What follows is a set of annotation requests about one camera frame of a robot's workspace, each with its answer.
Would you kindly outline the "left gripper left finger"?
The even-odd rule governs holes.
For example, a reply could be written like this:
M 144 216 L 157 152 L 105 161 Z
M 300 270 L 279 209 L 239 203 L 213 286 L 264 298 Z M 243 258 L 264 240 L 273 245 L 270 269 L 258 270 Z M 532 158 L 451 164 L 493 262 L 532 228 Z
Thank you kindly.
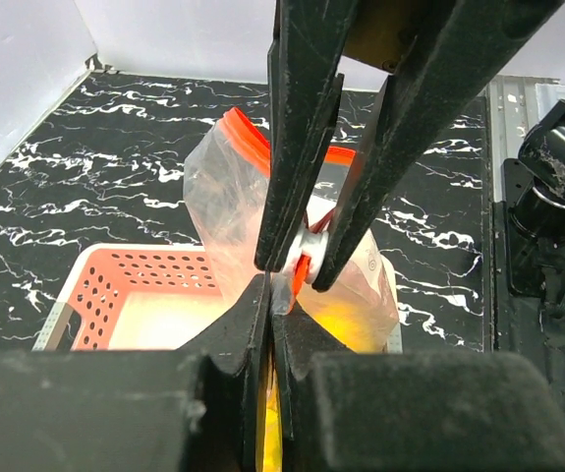
M 176 350 L 0 353 L 0 471 L 258 471 L 270 280 Z

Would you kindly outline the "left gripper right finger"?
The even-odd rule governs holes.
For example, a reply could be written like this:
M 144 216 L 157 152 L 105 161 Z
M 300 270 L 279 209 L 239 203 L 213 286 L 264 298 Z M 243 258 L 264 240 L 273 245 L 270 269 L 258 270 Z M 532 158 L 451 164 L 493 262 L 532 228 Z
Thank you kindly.
M 358 354 L 271 298 L 285 471 L 565 471 L 565 418 L 514 353 Z

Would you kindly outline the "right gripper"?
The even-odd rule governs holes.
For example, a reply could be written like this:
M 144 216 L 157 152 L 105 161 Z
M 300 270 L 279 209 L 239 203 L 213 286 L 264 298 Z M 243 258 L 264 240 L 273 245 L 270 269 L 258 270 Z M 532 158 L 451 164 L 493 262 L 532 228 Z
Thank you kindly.
M 255 266 L 280 271 L 336 127 L 341 55 L 393 74 L 328 226 L 331 288 L 409 167 L 560 9 L 559 1 L 279 1 L 267 55 L 271 164 Z

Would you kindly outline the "yellow mango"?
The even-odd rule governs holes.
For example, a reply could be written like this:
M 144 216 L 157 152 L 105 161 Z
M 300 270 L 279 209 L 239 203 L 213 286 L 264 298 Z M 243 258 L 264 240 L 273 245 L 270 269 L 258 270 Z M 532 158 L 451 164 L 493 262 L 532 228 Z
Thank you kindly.
M 262 469 L 319 471 L 319 395 L 311 385 L 317 354 L 383 353 L 398 328 L 389 306 L 367 314 L 332 293 L 272 295 Z

